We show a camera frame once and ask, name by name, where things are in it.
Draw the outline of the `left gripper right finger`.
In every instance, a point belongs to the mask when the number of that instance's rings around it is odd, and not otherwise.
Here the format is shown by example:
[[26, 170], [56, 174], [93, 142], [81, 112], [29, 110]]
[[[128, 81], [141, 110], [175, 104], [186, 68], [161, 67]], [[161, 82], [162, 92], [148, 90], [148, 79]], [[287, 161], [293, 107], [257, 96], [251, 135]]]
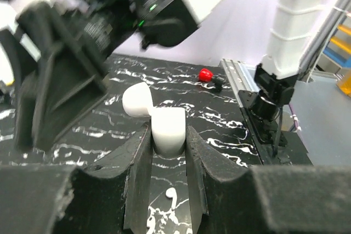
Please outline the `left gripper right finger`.
[[350, 168], [245, 168], [186, 129], [193, 233], [350, 233]]

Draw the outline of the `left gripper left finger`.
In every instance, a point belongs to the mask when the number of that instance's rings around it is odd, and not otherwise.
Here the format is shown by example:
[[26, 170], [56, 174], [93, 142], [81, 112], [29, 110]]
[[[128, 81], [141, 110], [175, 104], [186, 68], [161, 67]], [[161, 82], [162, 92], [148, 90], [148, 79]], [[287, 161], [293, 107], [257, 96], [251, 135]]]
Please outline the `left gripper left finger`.
[[145, 233], [151, 126], [84, 168], [1, 166], [1, 233]]

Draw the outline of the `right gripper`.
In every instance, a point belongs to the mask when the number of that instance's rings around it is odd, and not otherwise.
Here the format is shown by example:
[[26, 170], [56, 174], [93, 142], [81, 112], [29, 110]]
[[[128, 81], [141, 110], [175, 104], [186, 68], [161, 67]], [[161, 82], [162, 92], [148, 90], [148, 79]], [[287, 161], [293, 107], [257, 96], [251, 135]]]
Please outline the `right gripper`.
[[104, 60], [137, 29], [142, 0], [55, 0], [19, 24], [40, 52], [16, 93], [15, 146], [48, 151], [107, 92]]

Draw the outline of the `white earbud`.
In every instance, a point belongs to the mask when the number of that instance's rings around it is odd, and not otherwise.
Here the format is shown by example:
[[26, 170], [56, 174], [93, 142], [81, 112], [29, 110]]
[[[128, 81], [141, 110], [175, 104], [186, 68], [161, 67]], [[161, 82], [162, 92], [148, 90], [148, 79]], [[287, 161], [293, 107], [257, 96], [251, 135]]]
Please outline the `white earbud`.
[[165, 193], [166, 197], [171, 199], [171, 209], [175, 210], [176, 209], [176, 204], [177, 204], [177, 191], [174, 187], [170, 187], [166, 190]]

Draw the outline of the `white round disc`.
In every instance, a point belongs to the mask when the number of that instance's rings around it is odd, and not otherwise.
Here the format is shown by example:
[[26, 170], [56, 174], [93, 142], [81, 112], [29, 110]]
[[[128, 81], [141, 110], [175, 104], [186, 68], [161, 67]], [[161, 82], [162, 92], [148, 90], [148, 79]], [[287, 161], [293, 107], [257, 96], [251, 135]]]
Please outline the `white round disc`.
[[122, 106], [131, 117], [150, 117], [155, 152], [166, 159], [180, 156], [186, 138], [186, 114], [182, 107], [155, 107], [145, 82], [130, 86], [122, 95]]

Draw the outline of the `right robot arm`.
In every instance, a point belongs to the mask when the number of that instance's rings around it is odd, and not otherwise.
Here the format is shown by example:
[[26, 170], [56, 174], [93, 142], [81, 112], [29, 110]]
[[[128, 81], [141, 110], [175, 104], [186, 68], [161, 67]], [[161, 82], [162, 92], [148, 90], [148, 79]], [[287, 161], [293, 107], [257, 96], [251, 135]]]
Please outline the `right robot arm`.
[[[222, 0], [83, 0], [87, 9], [36, 0], [18, 17], [38, 53], [14, 62], [18, 147], [44, 151], [105, 97], [105, 60], [133, 33], [141, 47], [174, 47]], [[279, 0], [254, 80], [277, 106], [290, 102], [304, 45], [322, 0]]]

